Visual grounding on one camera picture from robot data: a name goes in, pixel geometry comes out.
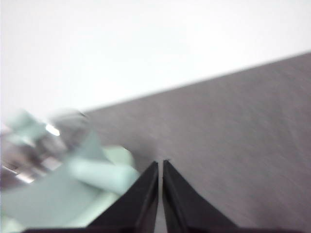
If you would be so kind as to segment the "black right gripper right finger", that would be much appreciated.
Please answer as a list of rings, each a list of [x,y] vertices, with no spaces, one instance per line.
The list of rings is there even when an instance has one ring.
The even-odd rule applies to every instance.
[[[236,224],[200,196],[170,163],[163,161],[162,199],[168,230],[231,230]]]

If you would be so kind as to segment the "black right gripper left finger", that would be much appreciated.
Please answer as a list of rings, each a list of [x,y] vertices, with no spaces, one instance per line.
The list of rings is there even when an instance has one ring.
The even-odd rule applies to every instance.
[[[140,230],[151,219],[155,226],[158,163],[152,162],[128,191],[92,221],[88,230]]]

